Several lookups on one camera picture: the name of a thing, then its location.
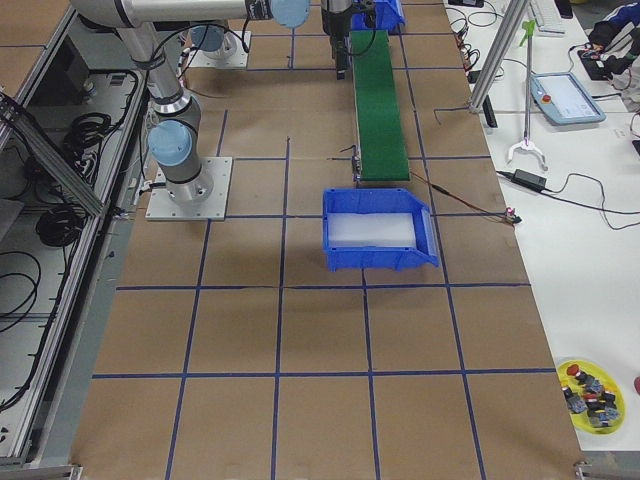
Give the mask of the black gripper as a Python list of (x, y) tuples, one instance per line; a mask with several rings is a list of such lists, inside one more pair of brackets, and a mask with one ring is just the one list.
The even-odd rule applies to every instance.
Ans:
[(330, 40), (336, 78), (343, 80), (348, 71), (348, 50), (335, 36), (347, 36), (351, 28), (352, 0), (322, 0), (322, 27)]

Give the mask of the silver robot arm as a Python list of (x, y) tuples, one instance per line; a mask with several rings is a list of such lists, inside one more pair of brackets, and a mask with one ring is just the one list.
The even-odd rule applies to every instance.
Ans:
[(88, 20), (115, 29), (134, 63), (148, 74), (148, 89), (159, 124), (148, 144), (163, 172), (169, 197), (176, 202), (203, 201), (214, 187), (196, 150), (200, 107), (186, 92), (165, 56), (154, 24), (203, 23), (230, 19), (274, 20), (294, 29), (309, 16), (309, 1), (74, 1)]
[(194, 26), (190, 29), (194, 46), (210, 58), (228, 58), (237, 51), (237, 43), (231, 33), (212, 25)]

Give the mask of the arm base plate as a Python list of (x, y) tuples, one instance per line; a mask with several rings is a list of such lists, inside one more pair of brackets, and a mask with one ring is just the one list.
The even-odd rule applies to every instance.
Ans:
[(208, 40), (203, 48), (191, 55), (192, 68), (212, 68), (217, 70), (244, 70), (248, 66), (249, 54), (244, 50), (239, 31), (225, 33), (217, 50), (216, 43)]
[(233, 159), (231, 157), (201, 157), (201, 171), (189, 183), (168, 181), (158, 167), (157, 183), (146, 210), (149, 221), (224, 221), (228, 204)]

